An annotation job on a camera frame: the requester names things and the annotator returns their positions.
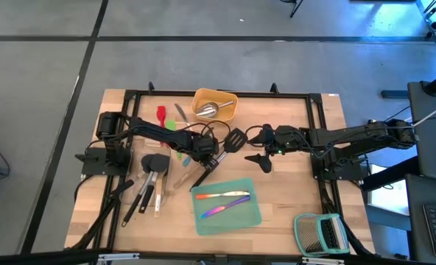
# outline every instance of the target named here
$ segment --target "grater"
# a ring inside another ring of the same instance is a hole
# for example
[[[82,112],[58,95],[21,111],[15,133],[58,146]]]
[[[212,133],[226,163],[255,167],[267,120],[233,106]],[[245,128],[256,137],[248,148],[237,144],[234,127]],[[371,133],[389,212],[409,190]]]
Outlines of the grater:
[[[295,218],[295,239],[307,257],[349,253],[349,244],[339,214],[305,213]]]

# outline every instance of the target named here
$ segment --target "metal scoop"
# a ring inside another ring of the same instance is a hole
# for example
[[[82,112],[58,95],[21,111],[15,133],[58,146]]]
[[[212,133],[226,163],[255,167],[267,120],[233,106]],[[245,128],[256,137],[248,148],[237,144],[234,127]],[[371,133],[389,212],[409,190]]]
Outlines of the metal scoop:
[[[217,115],[218,110],[221,107],[226,107],[226,106],[229,106],[232,104],[234,104],[234,100],[231,100],[230,102],[223,103],[221,105],[218,105],[215,102],[209,102],[209,103],[203,105],[202,107],[198,108],[197,116],[213,118]]]

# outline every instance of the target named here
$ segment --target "gray floor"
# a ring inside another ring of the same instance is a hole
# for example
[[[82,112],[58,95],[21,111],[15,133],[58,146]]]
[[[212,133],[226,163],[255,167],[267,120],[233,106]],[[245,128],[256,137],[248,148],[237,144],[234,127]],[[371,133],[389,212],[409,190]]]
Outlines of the gray floor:
[[[0,35],[90,35],[100,2],[0,1]],[[292,20],[290,10],[277,0],[110,0],[100,35],[407,37],[428,31],[414,3],[305,1]],[[0,150],[13,168],[0,181],[0,255],[18,251],[86,46],[0,43]],[[409,104],[384,100],[381,90],[435,77],[436,45],[426,42],[98,42],[34,251],[63,248],[81,168],[74,154],[91,138],[106,88],[144,89],[151,81],[164,90],[268,91],[276,82],[282,92],[339,93],[354,126]],[[370,154],[370,162],[391,166],[413,155],[414,149],[384,149]],[[385,244],[406,241],[402,233],[373,230],[377,252],[406,249]]]

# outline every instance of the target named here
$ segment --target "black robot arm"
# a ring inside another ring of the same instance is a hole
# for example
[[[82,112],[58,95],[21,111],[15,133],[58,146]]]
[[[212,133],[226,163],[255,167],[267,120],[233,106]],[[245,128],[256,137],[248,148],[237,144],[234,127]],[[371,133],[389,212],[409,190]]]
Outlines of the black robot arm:
[[[126,121],[130,122],[130,128],[121,130]],[[215,137],[189,130],[169,130],[120,112],[100,114],[95,135],[98,141],[105,143],[105,148],[87,148],[84,154],[76,155],[84,163],[82,173],[85,175],[126,175],[132,150],[131,146],[124,146],[122,140],[135,135],[165,143],[202,164],[207,164],[219,150]]]
[[[342,177],[342,171],[348,167],[357,167],[360,155],[385,147],[408,149],[415,144],[412,127],[405,121],[376,121],[357,127],[341,130],[295,128],[283,125],[273,129],[270,125],[262,126],[259,134],[248,141],[253,146],[264,147],[264,155],[246,157],[260,165],[266,173],[272,169],[269,156],[288,152],[309,152],[312,159],[328,172],[326,179],[348,179]],[[337,144],[351,143],[345,147]]]

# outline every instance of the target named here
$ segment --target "wooden tabletop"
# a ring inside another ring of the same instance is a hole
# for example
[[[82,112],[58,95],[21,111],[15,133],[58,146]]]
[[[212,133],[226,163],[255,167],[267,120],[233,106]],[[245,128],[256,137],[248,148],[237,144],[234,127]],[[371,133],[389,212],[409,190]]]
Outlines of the wooden tabletop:
[[[120,111],[124,92],[125,90],[107,89],[99,112]],[[339,95],[323,94],[322,97],[328,128],[335,130],[345,127]],[[145,121],[158,124],[157,106],[163,105],[166,107],[166,120],[175,120],[177,128],[180,129],[185,127],[185,123],[174,103],[182,106],[190,123],[193,123],[198,120],[190,110],[191,101],[191,96],[143,96],[138,116]],[[314,113],[318,126],[316,106]],[[239,98],[236,116],[230,123],[231,128],[246,130],[252,125],[263,123],[269,123],[273,128],[278,125],[309,127],[305,102],[302,99]],[[222,139],[225,129],[219,125],[214,127],[217,138]],[[250,136],[256,135],[258,131],[250,132]],[[133,148],[140,152],[145,146],[149,147],[148,143],[142,137],[135,137]],[[258,164],[244,159],[244,156],[255,155],[257,152],[262,154],[263,149],[246,144],[239,152],[228,154],[203,185],[251,177],[262,215],[260,225],[212,236],[199,236],[195,230],[189,189],[202,171],[198,171],[181,187],[174,189],[173,184],[194,167],[194,162],[183,167],[182,161],[178,160],[175,151],[172,151],[172,165],[165,188],[166,201],[161,206],[161,215],[155,218],[153,208],[148,208],[145,214],[135,211],[128,225],[120,227],[130,207],[122,203],[114,250],[300,255],[293,232],[294,218],[302,213],[322,213],[309,154],[293,152],[276,155],[272,157],[272,172],[265,174]],[[105,176],[94,176],[80,188],[66,237],[66,247],[77,243],[97,218],[105,182]],[[364,246],[373,252],[361,191],[348,181],[339,181],[338,184],[346,222]],[[101,240],[103,247],[106,245],[105,235],[108,234],[109,224],[108,219]]]

